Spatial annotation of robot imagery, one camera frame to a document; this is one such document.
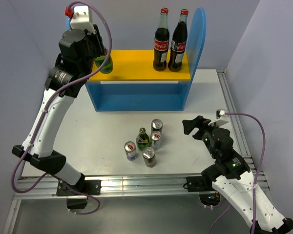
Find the green glass bottle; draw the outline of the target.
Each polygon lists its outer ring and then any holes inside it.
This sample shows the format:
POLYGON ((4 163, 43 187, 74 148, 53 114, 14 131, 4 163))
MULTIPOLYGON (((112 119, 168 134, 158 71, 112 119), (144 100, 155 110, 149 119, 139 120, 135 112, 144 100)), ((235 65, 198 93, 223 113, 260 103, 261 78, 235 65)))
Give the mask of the green glass bottle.
POLYGON ((149 136, 146 133, 146 129, 143 127, 139 129, 139 133, 136 137, 136 144, 140 151, 148 147, 150 144, 149 136))
MULTIPOLYGON (((99 68, 101 66, 101 64, 104 62, 107 53, 108 53, 108 50, 105 48, 105 53, 102 56, 96 57, 94 59, 94 62, 95 62, 95 65, 97 66, 97 68, 99 68)), ((113 70, 113 61, 112 61, 112 58, 109 57, 108 61, 106 62, 106 64, 101 69, 101 73, 109 74, 109 73, 112 72, 112 70, 113 70)))

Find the green glass bottle front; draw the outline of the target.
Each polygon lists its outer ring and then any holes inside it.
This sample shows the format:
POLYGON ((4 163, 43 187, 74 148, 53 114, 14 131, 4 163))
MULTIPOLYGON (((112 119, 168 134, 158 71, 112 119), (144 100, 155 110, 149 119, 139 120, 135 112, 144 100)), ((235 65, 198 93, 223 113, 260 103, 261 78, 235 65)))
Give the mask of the green glass bottle front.
POLYGON ((149 136, 146 133, 146 129, 143 127, 139 129, 139 133, 136 137, 136 144, 140 151, 148 147, 150 144, 149 136))

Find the silver blue can red logo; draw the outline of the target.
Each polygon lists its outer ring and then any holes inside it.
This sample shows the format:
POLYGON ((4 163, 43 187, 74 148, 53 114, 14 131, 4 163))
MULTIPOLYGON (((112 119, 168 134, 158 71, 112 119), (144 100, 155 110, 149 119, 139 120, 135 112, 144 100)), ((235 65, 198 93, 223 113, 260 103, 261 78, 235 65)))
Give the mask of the silver blue can red logo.
POLYGON ((126 153, 126 157, 129 161, 133 161, 136 159, 136 145, 132 141, 128 141, 124 145, 124 150, 126 153))

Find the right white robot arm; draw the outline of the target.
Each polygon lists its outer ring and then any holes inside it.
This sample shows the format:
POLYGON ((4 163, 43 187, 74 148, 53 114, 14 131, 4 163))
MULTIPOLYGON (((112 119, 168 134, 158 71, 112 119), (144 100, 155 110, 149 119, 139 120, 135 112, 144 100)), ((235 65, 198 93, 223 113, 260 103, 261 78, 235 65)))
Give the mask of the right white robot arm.
POLYGON ((228 129, 221 128, 226 121, 211 121, 203 116, 183 120, 184 134, 201 140, 214 164, 200 176, 188 176, 184 185, 189 192, 215 190, 234 207, 250 228, 252 234, 286 234, 293 229, 293 220, 284 217, 270 202, 255 182, 255 176, 245 159, 233 148, 228 129))

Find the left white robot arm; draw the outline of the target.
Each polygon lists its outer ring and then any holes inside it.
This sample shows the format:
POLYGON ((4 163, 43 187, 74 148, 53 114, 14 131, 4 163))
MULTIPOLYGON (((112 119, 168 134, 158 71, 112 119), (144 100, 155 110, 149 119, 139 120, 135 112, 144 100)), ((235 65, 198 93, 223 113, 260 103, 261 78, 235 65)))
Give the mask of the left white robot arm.
POLYGON ((59 41, 60 53, 45 82, 40 113, 21 145, 12 154, 29 162, 46 175, 55 176, 68 184, 68 190, 79 195, 85 190, 85 176, 73 168, 66 157, 53 149, 63 118, 81 87, 92 72, 94 59, 105 53, 98 26, 92 29, 71 28, 59 41))

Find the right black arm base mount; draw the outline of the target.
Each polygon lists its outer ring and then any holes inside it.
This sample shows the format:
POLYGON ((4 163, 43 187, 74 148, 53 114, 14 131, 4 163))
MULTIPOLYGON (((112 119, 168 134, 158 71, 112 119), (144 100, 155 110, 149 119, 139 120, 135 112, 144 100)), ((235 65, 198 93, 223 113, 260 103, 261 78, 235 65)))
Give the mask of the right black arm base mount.
POLYGON ((221 203, 220 193, 214 190, 211 182, 203 176, 188 176, 183 185, 189 193, 198 193, 199 201, 204 207, 216 207, 221 203))

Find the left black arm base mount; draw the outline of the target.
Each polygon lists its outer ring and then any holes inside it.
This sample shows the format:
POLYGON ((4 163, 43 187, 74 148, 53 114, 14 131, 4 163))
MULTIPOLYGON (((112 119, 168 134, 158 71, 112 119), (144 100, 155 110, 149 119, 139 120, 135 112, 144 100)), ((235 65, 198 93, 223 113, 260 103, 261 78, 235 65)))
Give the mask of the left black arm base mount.
POLYGON ((79 215, 87 215, 99 210, 101 203, 96 196, 99 195, 100 192, 100 180, 84 180, 77 185, 69 185, 66 182, 59 181, 56 196, 66 197, 66 206, 70 212, 79 215), (82 212, 91 201, 96 201, 97 207, 92 211, 82 212))

